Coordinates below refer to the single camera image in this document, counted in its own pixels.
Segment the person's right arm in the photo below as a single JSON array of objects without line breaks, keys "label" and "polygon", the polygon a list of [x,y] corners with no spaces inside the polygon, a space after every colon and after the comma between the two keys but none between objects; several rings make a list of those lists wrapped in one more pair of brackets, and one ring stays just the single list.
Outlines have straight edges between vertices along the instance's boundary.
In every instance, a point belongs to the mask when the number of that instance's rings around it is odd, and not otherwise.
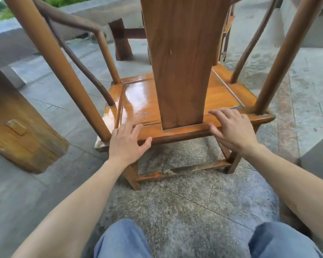
[{"label": "person's right arm", "polygon": [[222,125],[220,131],[208,124],[217,141],[253,165],[304,224],[323,239],[323,180],[259,144],[246,115],[229,108],[210,113]]}]

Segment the person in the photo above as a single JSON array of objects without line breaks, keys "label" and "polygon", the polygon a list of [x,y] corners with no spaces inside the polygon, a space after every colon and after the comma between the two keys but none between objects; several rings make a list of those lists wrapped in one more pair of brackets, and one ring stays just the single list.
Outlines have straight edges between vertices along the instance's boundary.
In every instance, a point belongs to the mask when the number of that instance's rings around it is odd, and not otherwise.
[{"label": "person", "polygon": [[[246,115],[229,108],[210,113],[222,126],[218,130],[208,124],[217,141],[253,165],[287,206],[323,239],[323,180],[259,144]],[[141,124],[134,129],[131,124],[122,124],[114,130],[109,159],[44,218],[12,257],[80,257],[116,180],[125,167],[151,147],[152,138],[142,146],[137,144],[142,128]],[[308,237],[279,222],[259,225],[248,246],[252,258],[323,257]],[[147,258],[151,254],[142,230],[132,220],[122,219],[104,232],[95,247],[94,257]]]}]

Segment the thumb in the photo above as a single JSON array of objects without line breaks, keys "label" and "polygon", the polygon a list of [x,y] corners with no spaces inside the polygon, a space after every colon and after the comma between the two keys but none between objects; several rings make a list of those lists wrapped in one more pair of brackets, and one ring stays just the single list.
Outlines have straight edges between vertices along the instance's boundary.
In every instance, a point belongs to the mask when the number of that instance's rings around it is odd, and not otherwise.
[{"label": "thumb", "polygon": [[208,123],[208,126],[209,126],[209,132],[215,136],[215,138],[217,140],[223,140],[224,139],[224,135],[223,133],[217,129],[217,127],[213,124],[213,123]]},{"label": "thumb", "polygon": [[139,147],[141,155],[143,155],[151,147],[151,143],[152,137],[148,137],[145,143],[143,143],[143,145]]}]

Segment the person's left arm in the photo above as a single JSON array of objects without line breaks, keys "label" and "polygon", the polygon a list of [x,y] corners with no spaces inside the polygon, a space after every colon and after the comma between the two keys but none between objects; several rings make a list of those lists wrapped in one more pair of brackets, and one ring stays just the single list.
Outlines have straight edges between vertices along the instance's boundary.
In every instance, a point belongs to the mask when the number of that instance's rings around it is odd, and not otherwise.
[{"label": "person's left arm", "polygon": [[118,177],[151,147],[152,138],[137,144],[142,128],[122,124],[114,130],[109,159],[44,218],[12,258],[80,257]]}]

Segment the chair seat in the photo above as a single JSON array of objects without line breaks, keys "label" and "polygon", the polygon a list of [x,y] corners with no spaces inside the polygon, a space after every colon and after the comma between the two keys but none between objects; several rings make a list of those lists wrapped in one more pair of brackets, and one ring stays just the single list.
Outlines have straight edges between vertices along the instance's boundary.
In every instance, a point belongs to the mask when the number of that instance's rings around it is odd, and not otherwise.
[{"label": "chair seat", "polygon": [[[139,143],[143,143],[145,139],[152,137],[152,144],[162,144],[210,135],[208,122],[217,127],[221,126],[220,122],[208,113],[211,109],[237,108],[241,113],[246,113],[249,116],[253,125],[268,123],[275,119],[271,112],[262,116],[250,113],[255,105],[256,96],[240,82],[229,84],[231,74],[222,64],[212,67],[203,112],[203,123],[201,124],[162,130],[153,73],[124,78],[121,79],[122,84],[112,84],[109,93],[116,103],[118,113],[116,107],[107,105],[104,109],[103,120],[110,132],[113,131],[115,123],[117,126],[127,121],[132,122],[133,125],[142,123],[144,128],[139,135]],[[245,107],[240,105],[217,75],[228,85]],[[96,150],[107,151],[108,146],[109,141],[102,142],[97,138]]]}]

